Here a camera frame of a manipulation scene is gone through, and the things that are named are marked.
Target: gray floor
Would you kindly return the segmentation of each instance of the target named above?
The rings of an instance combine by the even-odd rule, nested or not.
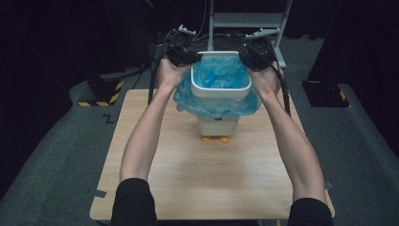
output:
[[[334,184],[329,194],[336,209],[335,224],[398,225],[399,159],[353,90],[340,85],[351,107],[314,108],[301,87],[322,43],[306,37],[284,38],[280,49],[303,127],[326,179]],[[0,203],[0,225],[98,225],[88,215],[92,191],[100,178],[124,94],[137,78],[124,80],[113,106],[77,106],[86,85],[71,90],[75,105],[41,141]],[[136,88],[146,89],[149,81],[150,73],[145,72]]]

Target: dark background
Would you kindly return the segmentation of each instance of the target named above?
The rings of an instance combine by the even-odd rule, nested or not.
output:
[[[70,109],[69,90],[90,76],[151,63],[157,31],[199,29],[203,1],[14,0],[0,2],[0,195]],[[215,1],[215,11],[282,11],[285,1]],[[381,134],[398,152],[398,21],[390,1],[295,0],[284,36],[325,38],[311,79],[351,85]],[[205,20],[203,32],[208,30]]]

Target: wooden table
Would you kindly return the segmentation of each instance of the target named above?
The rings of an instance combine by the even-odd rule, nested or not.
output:
[[[147,90],[126,94],[98,184],[106,195],[94,197],[93,219],[111,219],[123,150],[147,98]],[[292,101],[291,111],[301,127]],[[240,117],[228,144],[202,142],[196,123],[170,98],[149,177],[158,219],[288,218],[293,189],[264,107]]]

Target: black device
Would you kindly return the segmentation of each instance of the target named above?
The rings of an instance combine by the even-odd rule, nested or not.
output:
[[[243,64],[252,71],[261,71],[270,66],[270,62],[276,60],[273,46],[267,37],[253,39],[245,44],[246,51],[239,57]]]
[[[178,30],[172,30],[165,36],[162,50],[159,53],[152,70],[148,105],[152,101],[155,77],[158,72],[159,63],[164,55],[167,55],[170,62],[176,67],[179,67],[182,64],[193,64],[202,59],[201,54],[188,50],[188,47],[190,46],[194,37],[196,37],[196,33],[187,30],[187,28],[183,27],[182,25]]]
[[[244,47],[246,51],[244,53],[239,53],[239,57],[245,66],[256,72],[270,67],[276,73],[281,84],[285,111],[291,116],[290,93],[287,88],[287,83],[285,82],[284,76],[282,76],[279,70],[272,64],[273,61],[277,61],[277,58],[271,41],[266,36],[262,36],[253,39],[250,43],[244,44]]]

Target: plastic bag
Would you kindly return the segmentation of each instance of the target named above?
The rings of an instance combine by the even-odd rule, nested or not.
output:
[[[194,82],[202,88],[241,89],[247,87],[247,68],[234,56],[215,56],[194,64]]]
[[[193,68],[195,82],[200,87],[239,89],[249,84],[247,69],[237,57],[216,56],[203,59]],[[262,103],[253,88],[250,88],[246,97],[240,99],[199,98],[191,91],[191,70],[185,72],[173,100],[179,111],[186,110],[193,115],[212,119],[251,115]]]

